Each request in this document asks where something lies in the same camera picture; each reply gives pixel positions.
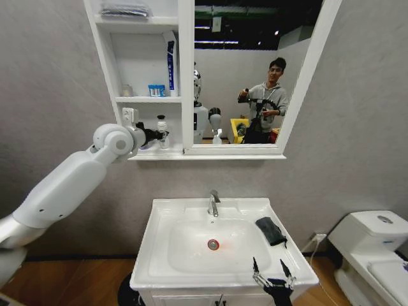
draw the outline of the bathroom sink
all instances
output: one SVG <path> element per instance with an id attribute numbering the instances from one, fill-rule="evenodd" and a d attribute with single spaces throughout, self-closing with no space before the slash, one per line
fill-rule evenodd
<path id="1" fill-rule="evenodd" d="M 170 231 L 169 264 L 180 272 L 251 272 L 252 257 L 260 269 L 268 268 L 268 250 L 255 224 L 245 220 L 214 218 L 181 221 Z M 216 250 L 208 242 L 216 240 Z"/>
<path id="2" fill-rule="evenodd" d="M 280 259 L 310 287 L 318 278 L 266 198 L 221 198 L 218 217 L 207 199 L 154 200 L 131 288 L 256 287 L 252 258 L 265 277 L 284 279 Z M 270 246 L 255 222 L 270 217 L 288 242 Z"/>

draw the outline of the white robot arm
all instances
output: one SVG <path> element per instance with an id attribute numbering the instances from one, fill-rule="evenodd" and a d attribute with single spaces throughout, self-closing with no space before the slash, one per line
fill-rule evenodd
<path id="1" fill-rule="evenodd" d="M 160 132 L 131 121 L 126 127 L 99 127 L 91 147 L 70 155 L 29 193 L 18 209 L 0 219 L 0 288 L 24 260 L 26 252 L 21 247 L 41 236 L 54 222 L 69 216 L 102 182 L 109 164 L 135 155 L 139 147 L 161 137 Z"/>

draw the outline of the white bottle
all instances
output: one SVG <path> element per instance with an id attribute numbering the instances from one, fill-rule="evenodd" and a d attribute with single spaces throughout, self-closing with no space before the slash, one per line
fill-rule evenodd
<path id="1" fill-rule="evenodd" d="M 165 116 L 158 115 L 157 118 L 159 119 L 159 121 L 157 122 L 157 129 L 159 130 L 159 132 L 163 133 L 163 137 L 159 140 L 160 147 L 162 149 L 168 149 L 170 143 L 168 140 L 167 122 L 164 121 Z"/>

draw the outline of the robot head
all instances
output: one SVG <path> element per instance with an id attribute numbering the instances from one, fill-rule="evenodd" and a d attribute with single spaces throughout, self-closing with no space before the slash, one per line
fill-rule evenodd
<path id="1" fill-rule="evenodd" d="M 194 102 L 197 102 L 201 92 L 201 75 L 197 69 L 194 69 Z"/>

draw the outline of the mirror frame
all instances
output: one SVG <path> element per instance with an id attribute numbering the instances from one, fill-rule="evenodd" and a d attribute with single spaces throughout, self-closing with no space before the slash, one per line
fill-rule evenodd
<path id="1" fill-rule="evenodd" d="M 184 155 L 186 157 L 194 156 L 195 159 L 285 159 L 283 155 L 285 146 L 288 143 L 341 2 L 342 0 L 324 0 L 323 2 L 277 142 L 275 144 L 203 145 L 193 143 L 194 1 L 179 0 L 178 33 L 180 58 L 183 58 L 183 61 L 180 61 L 180 83 Z"/>

